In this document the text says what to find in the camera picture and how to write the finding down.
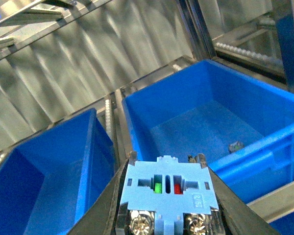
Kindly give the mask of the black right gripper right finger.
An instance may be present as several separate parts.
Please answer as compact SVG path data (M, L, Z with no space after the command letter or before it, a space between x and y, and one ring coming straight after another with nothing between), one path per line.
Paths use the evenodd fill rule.
M209 169L227 235L278 235L279 232L249 208Z

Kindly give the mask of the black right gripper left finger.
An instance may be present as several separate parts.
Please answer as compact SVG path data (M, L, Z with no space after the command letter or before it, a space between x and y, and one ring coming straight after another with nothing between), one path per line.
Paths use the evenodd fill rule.
M129 159L117 170L96 202L68 232L70 235L114 235Z

